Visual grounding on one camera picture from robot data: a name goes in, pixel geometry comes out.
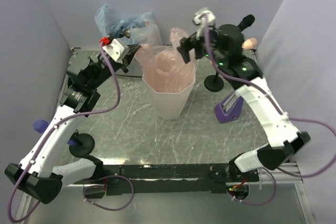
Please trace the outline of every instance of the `pink plastic bag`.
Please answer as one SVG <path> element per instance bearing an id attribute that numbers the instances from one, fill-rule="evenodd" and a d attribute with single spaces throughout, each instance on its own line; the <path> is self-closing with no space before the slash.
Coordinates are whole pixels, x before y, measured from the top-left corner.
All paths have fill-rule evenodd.
<path id="1" fill-rule="evenodd" d="M 194 53 L 190 53 L 191 62 L 185 64 L 176 50 L 183 37 L 188 37 L 184 30 L 172 28 L 172 46 L 142 44 L 134 56 L 141 64 L 143 80 L 156 92 L 180 93 L 195 81 Z"/>

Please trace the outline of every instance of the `black round base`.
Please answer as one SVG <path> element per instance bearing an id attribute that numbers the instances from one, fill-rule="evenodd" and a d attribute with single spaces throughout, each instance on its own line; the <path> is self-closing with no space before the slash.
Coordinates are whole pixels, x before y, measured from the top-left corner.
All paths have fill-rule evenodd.
<path id="1" fill-rule="evenodd" d="M 217 77 L 213 74 L 205 78 L 204 86 L 207 90 L 211 92 L 218 92 L 223 89 L 224 81 L 221 79 L 221 77 Z"/>
<path id="2" fill-rule="evenodd" d="M 78 140 L 81 144 L 69 145 L 69 150 L 72 156 L 86 157 L 93 151 L 94 139 L 91 135 L 81 133 L 76 135 L 76 140 Z"/>

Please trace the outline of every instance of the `trash bag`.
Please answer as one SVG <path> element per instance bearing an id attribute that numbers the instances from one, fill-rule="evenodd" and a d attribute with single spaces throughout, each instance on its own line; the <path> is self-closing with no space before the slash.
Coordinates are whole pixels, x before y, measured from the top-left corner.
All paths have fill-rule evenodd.
<path id="1" fill-rule="evenodd" d="M 115 11 L 104 5 L 96 12 L 95 22 L 102 37 L 124 36 L 122 40 L 127 45 L 140 43 L 162 45 L 160 30 L 152 12 L 143 13 L 138 17 L 119 19 Z"/>
<path id="2" fill-rule="evenodd" d="M 172 28 L 172 46 L 150 46 L 142 44 L 134 55 L 140 62 L 143 80 L 156 92 L 180 93 L 195 82 L 195 53 L 190 52 L 191 62 L 185 64 L 176 50 L 180 40 L 188 34 L 179 28 Z"/>

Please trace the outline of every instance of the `red connector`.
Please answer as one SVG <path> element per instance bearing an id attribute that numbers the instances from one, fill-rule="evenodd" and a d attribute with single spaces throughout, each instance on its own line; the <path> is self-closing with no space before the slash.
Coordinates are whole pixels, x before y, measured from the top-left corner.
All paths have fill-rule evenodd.
<path id="1" fill-rule="evenodd" d="M 106 46 L 108 44 L 111 44 L 112 40 L 109 37 L 103 37 L 99 43 L 103 42 L 103 46 Z"/>

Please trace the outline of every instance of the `gray marble surface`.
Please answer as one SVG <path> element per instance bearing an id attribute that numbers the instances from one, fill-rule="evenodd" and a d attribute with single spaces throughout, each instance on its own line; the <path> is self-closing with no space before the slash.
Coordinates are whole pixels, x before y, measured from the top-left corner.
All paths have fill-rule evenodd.
<path id="1" fill-rule="evenodd" d="M 79 51 L 83 60 L 97 51 Z M 180 117 L 166 121 L 154 114 L 141 78 L 119 77 L 121 102 L 112 112 L 89 116 L 79 127 L 96 140 L 92 155 L 105 164 L 191 164 L 227 163 L 241 152 L 267 142 L 252 110 L 244 103 L 238 120 L 220 124 L 214 106 L 232 92 L 225 87 L 218 93 L 205 89 L 203 81 L 214 69 L 207 59 L 196 62 L 196 82 Z M 110 78 L 98 92 L 95 110 L 112 106 L 117 93 Z M 68 148 L 58 165 L 77 160 Z"/>

